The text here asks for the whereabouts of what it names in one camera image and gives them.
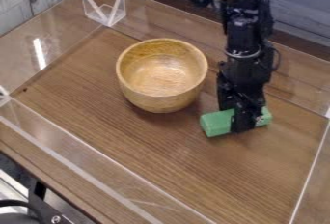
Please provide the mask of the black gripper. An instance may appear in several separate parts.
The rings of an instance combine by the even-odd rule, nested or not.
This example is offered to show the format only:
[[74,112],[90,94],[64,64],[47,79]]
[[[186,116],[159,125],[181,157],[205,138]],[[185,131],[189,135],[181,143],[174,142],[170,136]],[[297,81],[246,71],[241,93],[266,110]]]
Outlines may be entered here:
[[227,61],[219,64],[218,103],[222,110],[235,108],[231,132],[254,129],[266,106],[265,84],[274,71],[275,51],[271,48],[226,50]]

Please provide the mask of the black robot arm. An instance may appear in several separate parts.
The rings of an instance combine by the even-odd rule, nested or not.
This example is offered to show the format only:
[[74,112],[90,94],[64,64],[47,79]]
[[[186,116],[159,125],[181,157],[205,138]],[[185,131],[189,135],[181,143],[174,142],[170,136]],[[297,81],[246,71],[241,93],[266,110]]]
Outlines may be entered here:
[[265,85],[278,69],[281,56],[270,35],[274,30],[271,0],[190,0],[198,7],[218,8],[227,38],[217,75],[219,110],[201,116],[205,134],[215,137],[267,126],[273,114]]

